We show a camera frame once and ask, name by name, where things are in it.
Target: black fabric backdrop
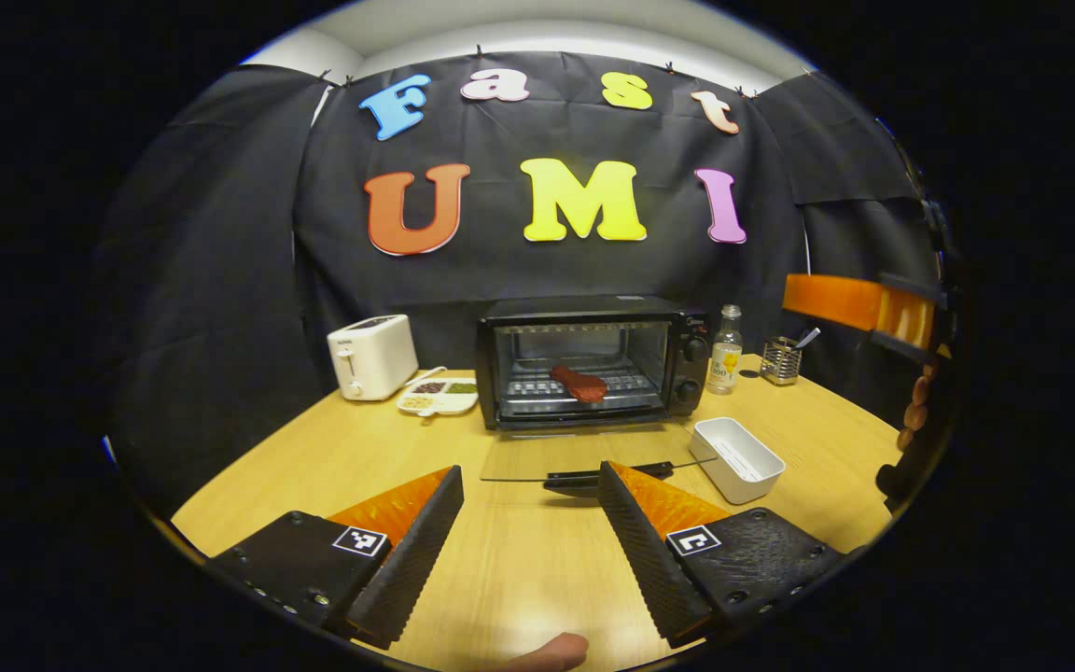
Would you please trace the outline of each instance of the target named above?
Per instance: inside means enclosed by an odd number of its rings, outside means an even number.
[[[525,72],[529,98],[462,98],[487,68]],[[611,71],[643,77],[651,110],[605,102],[600,75]],[[426,116],[376,140],[358,103],[414,73],[431,77]],[[746,348],[760,352],[764,337],[815,321],[780,310],[807,244],[813,272],[934,280],[890,140],[819,76],[743,98],[610,57],[460,56],[333,88],[311,128],[324,88],[268,66],[227,74],[153,142],[110,213],[97,259],[102,392],[120,467],[158,514],[332,391],[325,335],[356,319],[404,312],[421,366],[470,369],[475,319],[492,301],[657,294],[713,315],[737,302]],[[708,123],[690,98],[699,89],[729,103],[739,133]],[[582,183],[600,161],[630,162],[645,241],[526,241],[533,187],[520,162],[533,158],[562,160]],[[413,172],[404,216],[421,227],[434,216],[424,174],[452,162],[470,167],[456,238],[426,255],[376,251],[364,183]],[[733,175],[745,243],[708,238],[701,167]],[[917,367],[863,333],[822,327],[803,374],[899,426]]]
[[[303,357],[290,213],[325,84],[221,77],[120,187],[96,255],[110,439],[161,515],[326,391]]]

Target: beans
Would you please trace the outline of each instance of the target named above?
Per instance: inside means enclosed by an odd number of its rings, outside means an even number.
[[[443,386],[445,386],[445,383],[422,383],[420,386],[414,387],[414,392],[434,395],[434,392],[442,391]]]

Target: utensil holder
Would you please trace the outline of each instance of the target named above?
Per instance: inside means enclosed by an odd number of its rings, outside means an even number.
[[[803,351],[796,351],[797,341],[784,335],[765,341],[762,351],[762,377],[776,386],[793,386],[799,380],[799,364],[803,362]]]

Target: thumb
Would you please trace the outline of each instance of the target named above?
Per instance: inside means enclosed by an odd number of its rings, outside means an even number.
[[[505,661],[490,672],[567,672],[588,659],[588,640],[582,634],[562,633],[538,650]]]

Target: yellow letter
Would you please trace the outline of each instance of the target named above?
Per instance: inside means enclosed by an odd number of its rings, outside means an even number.
[[[600,81],[604,85],[604,100],[615,106],[648,110],[654,105],[654,98],[645,92],[648,85],[635,74],[605,72]]]
[[[604,210],[597,233],[605,241],[645,241],[645,227],[636,220],[633,201],[634,167],[621,161],[600,161],[582,186],[558,159],[529,159],[521,172],[534,183],[534,219],[526,227],[527,241],[562,241],[567,227],[558,221],[558,209],[579,238],[591,233],[597,213]]]

